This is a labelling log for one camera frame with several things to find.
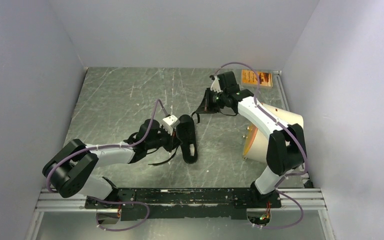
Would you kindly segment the black canvas shoe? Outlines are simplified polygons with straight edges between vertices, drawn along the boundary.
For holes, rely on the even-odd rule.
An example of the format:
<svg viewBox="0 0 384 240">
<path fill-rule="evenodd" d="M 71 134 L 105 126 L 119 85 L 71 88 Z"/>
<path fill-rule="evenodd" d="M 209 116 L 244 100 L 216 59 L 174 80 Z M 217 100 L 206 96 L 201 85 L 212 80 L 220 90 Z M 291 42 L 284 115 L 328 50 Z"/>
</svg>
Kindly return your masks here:
<svg viewBox="0 0 384 240">
<path fill-rule="evenodd" d="M 198 148 L 197 148 L 197 137 L 196 137 L 196 128 L 195 121 L 193 116 L 196 113 L 192 114 L 183 114 L 179 119 L 179 124 L 176 126 L 174 134 L 176 138 L 179 140 L 179 147 L 177 149 L 172 150 L 170 153 L 170 157 L 162 162 L 152 163 L 152 166 L 160 166 L 166 164 L 173 159 L 177 153 L 178 149 L 181 149 L 182 159 L 187 164 L 194 164 L 198 160 Z"/>
</svg>

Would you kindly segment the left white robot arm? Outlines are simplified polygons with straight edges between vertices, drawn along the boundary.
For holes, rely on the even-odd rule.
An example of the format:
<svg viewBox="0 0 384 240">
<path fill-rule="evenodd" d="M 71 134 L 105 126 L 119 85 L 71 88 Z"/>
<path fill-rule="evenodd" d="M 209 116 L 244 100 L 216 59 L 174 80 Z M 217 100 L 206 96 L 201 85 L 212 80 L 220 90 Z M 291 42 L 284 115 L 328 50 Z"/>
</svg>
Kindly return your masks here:
<svg viewBox="0 0 384 240">
<path fill-rule="evenodd" d="M 103 166 L 136 163 L 153 149 L 171 152 L 180 144 L 176 138 L 179 123 L 174 115 L 163 118 L 162 123 L 147 119 L 125 141 L 107 145 L 73 139 L 43 167 L 42 174 L 63 198 L 93 195 L 104 207 L 112 208 L 119 200 L 119 194 L 113 190 L 115 186 L 104 177 L 92 175 L 92 171 Z"/>
</svg>

